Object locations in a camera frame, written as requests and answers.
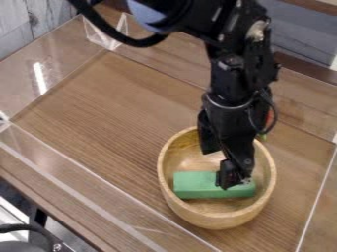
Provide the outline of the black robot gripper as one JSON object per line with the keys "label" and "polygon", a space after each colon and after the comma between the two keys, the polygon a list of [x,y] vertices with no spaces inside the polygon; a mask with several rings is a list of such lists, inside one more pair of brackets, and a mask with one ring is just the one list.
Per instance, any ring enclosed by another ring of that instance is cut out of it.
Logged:
{"label": "black robot gripper", "polygon": [[238,103],[224,102],[204,93],[197,115],[200,150],[204,155],[223,152],[215,173],[215,185],[223,190],[251,176],[255,166],[254,138],[266,130],[268,110],[274,108],[268,93],[254,93]]}

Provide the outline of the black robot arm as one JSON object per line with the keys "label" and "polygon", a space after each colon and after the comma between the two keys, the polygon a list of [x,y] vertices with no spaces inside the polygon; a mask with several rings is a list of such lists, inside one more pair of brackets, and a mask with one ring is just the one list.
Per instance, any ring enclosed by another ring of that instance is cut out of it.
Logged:
{"label": "black robot arm", "polygon": [[274,128],[271,84],[280,65],[271,48],[271,18],[258,0],[125,0],[149,36],[133,38],[109,24],[85,0],[72,7],[109,38],[145,48],[180,32],[204,44],[209,85],[201,94],[197,133],[204,154],[220,151],[215,185],[227,189],[252,175],[252,141]]}

